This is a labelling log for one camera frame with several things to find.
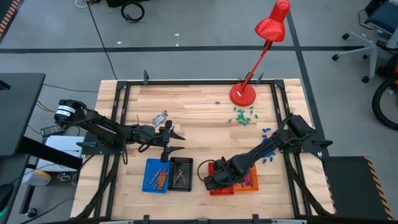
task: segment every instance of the lamp shade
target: lamp shade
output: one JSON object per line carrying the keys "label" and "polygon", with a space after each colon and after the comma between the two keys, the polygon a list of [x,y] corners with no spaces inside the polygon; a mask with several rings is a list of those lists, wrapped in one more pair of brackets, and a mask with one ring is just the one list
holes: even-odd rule
{"label": "lamp shade", "polygon": [[281,42],[285,39],[284,20],[290,9],[288,0],[278,0],[268,18],[263,19],[254,31],[262,38]]}

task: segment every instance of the office chair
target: office chair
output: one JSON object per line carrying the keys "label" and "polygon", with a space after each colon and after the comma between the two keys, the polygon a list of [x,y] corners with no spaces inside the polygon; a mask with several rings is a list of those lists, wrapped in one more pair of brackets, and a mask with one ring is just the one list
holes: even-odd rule
{"label": "office chair", "polygon": [[369,76],[362,78],[362,82],[367,83],[374,77],[374,73],[376,72],[377,51],[379,46],[387,43],[386,47],[389,49],[396,49],[398,47],[398,3],[396,1],[385,2],[369,16],[365,24],[372,24],[377,29],[377,41],[373,42],[352,31],[345,33],[342,36],[343,39],[346,40],[348,37],[353,36],[355,39],[359,40],[364,47],[335,54],[332,56],[332,59],[336,61],[342,55],[354,54],[362,54],[364,59],[370,56]]}

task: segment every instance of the red tray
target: red tray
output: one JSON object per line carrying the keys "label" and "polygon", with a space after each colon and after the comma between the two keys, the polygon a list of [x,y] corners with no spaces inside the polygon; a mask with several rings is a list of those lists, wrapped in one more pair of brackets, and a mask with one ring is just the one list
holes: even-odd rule
{"label": "red tray", "polygon": [[[214,173],[213,162],[208,163],[208,172],[209,175]],[[218,190],[209,190],[211,196],[220,196],[220,195],[233,195],[234,194],[234,187],[226,187],[223,189]]]}

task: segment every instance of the black table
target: black table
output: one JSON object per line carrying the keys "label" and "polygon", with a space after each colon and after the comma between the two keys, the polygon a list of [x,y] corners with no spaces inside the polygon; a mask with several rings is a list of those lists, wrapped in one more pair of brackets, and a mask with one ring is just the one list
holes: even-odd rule
{"label": "black table", "polygon": [[7,222],[22,180],[18,177],[24,174],[30,155],[73,169],[81,166],[82,159],[24,137],[44,78],[43,73],[0,73],[0,80],[11,86],[0,90],[0,185],[12,182],[14,186],[0,224]]}

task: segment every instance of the blue tray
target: blue tray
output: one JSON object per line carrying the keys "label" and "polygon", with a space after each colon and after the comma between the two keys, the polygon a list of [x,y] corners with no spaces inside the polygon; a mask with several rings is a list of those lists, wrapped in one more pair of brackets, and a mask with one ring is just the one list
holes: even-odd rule
{"label": "blue tray", "polygon": [[[147,165],[145,166],[144,173],[144,182],[142,183],[142,191],[143,192],[152,192],[152,193],[166,193],[167,186],[169,186],[169,167],[170,161],[161,162],[160,159],[147,159]],[[154,190],[158,177],[150,184],[152,178],[156,175],[159,169],[164,170],[166,168],[167,177],[164,181],[164,185],[162,190]]]}

